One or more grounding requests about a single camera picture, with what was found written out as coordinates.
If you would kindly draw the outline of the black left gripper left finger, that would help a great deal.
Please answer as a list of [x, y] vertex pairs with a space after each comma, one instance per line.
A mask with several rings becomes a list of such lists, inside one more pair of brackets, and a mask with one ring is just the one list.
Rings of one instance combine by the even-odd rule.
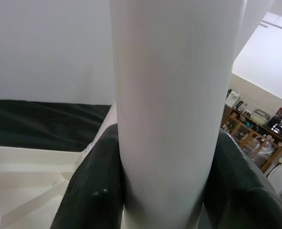
[[123, 213], [118, 126], [109, 126], [74, 172], [51, 228], [119, 229]]

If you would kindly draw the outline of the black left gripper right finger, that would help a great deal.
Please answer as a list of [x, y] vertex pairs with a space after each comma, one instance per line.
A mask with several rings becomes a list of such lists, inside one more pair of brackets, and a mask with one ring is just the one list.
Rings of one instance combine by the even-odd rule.
[[261, 170], [222, 129], [204, 206], [214, 229], [282, 229], [282, 200]]

